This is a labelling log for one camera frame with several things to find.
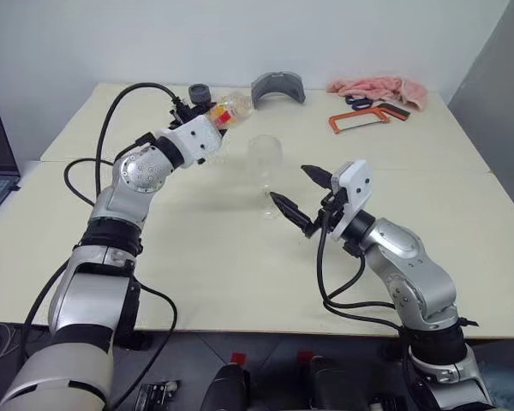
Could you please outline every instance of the clear plastic bottle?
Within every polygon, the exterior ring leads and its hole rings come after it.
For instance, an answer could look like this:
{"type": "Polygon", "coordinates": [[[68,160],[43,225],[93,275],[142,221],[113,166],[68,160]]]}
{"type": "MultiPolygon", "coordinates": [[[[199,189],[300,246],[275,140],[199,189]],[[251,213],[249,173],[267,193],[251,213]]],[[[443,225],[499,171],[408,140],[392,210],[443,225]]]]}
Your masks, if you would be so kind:
{"type": "Polygon", "coordinates": [[[249,96],[240,92],[232,92],[219,99],[209,110],[208,115],[219,130],[225,130],[245,120],[254,110],[249,96]]]}

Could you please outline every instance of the white wall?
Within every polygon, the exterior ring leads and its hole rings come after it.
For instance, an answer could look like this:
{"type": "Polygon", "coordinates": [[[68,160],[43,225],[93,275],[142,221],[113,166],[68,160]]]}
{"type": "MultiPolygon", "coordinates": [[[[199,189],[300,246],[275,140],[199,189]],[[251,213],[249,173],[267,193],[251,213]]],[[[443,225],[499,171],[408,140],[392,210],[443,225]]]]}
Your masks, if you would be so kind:
{"type": "Polygon", "coordinates": [[[0,0],[0,110],[37,158],[98,81],[306,87],[401,74],[449,101],[508,0],[0,0]]]}

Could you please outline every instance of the robotic arm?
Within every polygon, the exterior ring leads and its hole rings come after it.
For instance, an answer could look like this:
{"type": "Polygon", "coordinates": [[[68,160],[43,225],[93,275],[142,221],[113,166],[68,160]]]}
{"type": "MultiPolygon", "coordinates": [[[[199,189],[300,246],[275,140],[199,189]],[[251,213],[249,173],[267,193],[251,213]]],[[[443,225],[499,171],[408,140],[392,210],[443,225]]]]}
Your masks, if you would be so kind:
{"type": "Polygon", "coordinates": [[[455,285],[426,254],[421,239],[409,229],[363,210],[371,196],[371,170],[365,160],[347,163],[333,175],[303,165],[310,178],[330,193],[313,222],[291,200],[272,194],[280,211],[310,237],[324,224],[344,249],[364,255],[388,289],[403,323],[409,360],[422,376],[413,387],[424,408],[454,409],[480,403],[491,408],[472,348],[465,344],[455,304],[455,285]]]}
{"type": "Polygon", "coordinates": [[[140,285],[133,277],[152,197],[176,168],[201,164],[223,135],[197,116],[119,158],[97,198],[50,305],[51,344],[32,355],[0,403],[10,410],[101,410],[112,383],[112,342],[134,328],[140,285]]]}

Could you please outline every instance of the gray floor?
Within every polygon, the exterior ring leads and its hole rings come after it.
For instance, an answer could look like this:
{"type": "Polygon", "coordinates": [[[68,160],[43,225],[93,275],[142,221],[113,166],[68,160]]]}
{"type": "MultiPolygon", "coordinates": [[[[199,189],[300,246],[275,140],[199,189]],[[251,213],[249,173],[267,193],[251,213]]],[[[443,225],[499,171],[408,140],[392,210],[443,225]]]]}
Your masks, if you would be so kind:
{"type": "MultiPolygon", "coordinates": [[[[34,331],[29,341],[39,337],[34,331]]],[[[154,336],[147,351],[115,348],[113,398],[118,397],[145,365],[162,337],[154,336]]],[[[46,344],[44,334],[29,351],[46,344]]],[[[297,354],[310,351],[332,357],[354,373],[354,386],[371,396],[378,392],[405,395],[398,363],[379,357],[386,340],[277,334],[177,333],[143,381],[179,379],[182,386],[169,410],[198,410],[207,386],[232,353],[247,355],[251,373],[252,410],[307,407],[298,374],[297,354]]],[[[498,406],[514,410],[514,340],[481,343],[475,352],[483,377],[498,406]]],[[[0,362],[0,397],[15,375],[15,353],[0,362]]],[[[131,410],[136,392],[119,408],[131,410]]]]}

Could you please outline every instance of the pink cloth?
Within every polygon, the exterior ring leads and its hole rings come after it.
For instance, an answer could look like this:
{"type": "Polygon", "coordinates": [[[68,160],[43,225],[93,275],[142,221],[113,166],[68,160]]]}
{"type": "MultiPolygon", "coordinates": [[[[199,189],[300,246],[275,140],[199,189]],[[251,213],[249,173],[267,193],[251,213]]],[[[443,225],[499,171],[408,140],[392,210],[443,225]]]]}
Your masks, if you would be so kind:
{"type": "Polygon", "coordinates": [[[428,94],[424,86],[402,77],[335,80],[327,86],[327,92],[336,92],[342,97],[352,95],[373,100],[398,100],[404,104],[413,104],[418,110],[424,110],[428,94]]]}

